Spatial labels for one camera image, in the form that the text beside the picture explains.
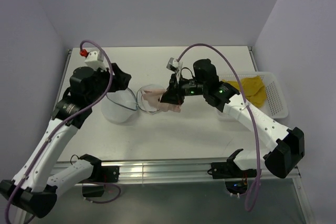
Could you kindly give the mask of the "white mesh laundry bag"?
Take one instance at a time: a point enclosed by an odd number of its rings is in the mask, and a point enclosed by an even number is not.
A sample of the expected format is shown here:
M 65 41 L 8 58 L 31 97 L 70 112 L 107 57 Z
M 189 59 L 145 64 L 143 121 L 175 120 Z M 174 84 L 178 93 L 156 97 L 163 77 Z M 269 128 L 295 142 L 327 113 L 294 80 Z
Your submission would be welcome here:
M 130 88 L 126 90 L 110 92 L 101 101 L 101 113 L 104 118 L 113 124 L 132 124 L 140 112 L 155 115 L 159 109 L 150 106 L 143 95 L 146 91 L 164 89 L 158 84 L 148 84 L 142 86 L 137 92 Z

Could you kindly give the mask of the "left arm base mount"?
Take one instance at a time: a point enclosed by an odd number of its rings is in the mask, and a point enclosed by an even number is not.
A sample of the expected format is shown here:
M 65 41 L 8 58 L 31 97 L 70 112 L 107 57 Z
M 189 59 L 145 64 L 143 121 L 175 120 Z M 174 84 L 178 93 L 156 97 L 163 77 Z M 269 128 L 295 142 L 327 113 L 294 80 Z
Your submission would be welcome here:
M 116 165 L 102 166 L 101 174 L 97 182 L 101 184 L 89 184 L 85 182 L 82 185 L 81 193 L 83 198 L 93 201 L 107 201 L 118 195 L 119 189 L 110 184 L 116 184 L 119 179 L 120 167 Z

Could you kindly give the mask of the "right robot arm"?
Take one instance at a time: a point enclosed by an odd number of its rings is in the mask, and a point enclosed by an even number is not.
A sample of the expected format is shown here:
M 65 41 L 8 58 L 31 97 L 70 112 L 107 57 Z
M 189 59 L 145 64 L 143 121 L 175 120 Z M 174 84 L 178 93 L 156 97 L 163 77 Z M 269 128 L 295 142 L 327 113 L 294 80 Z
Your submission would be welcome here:
M 213 178 L 256 177 L 260 169 L 267 169 L 278 178 L 286 178 L 304 157 L 304 133 L 290 129 L 267 116 L 228 82 L 220 80 L 216 67 L 209 59 L 193 64 L 191 79 L 182 77 L 182 64 L 171 58 L 167 68 L 173 71 L 169 86 L 160 101 L 182 105 L 185 97 L 201 95 L 216 111 L 233 117 L 251 132 L 256 133 L 265 149 L 234 151 L 223 164 L 212 165 Z

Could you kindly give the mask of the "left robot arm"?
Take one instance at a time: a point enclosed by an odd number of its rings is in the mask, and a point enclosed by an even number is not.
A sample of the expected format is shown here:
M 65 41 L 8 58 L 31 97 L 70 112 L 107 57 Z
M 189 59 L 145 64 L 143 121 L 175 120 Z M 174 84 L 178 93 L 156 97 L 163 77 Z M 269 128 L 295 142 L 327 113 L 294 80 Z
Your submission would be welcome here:
M 57 199 L 75 184 L 102 184 L 102 161 L 89 154 L 79 157 L 56 175 L 50 173 L 64 148 L 92 113 L 92 107 L 107 93 L 126 90 L 130 80 L 131 75 L 116 63 L 106 70 L 79 67 L 73 71 L 70 85 L 56 104 L 33 154 L 12 179 L 1 181 L 1 195 L 7 199 L 7 223 L 10 223 L 11 206 L 43 218 L 53 209 Z

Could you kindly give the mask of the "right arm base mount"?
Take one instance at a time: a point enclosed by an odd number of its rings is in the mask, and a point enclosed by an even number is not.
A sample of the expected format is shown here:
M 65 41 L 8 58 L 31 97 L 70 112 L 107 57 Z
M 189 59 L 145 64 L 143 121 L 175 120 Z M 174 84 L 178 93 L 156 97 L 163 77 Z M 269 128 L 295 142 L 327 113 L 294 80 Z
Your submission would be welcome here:
M 213 162 L 207 174 L 212 179 L 235 179 L 235 181 L 226 182 L 226 189 L 233 194 L 245 193 L 248 189 L 248 178 L 257 176 L 256 169 L 241 170 L 233 162 Z

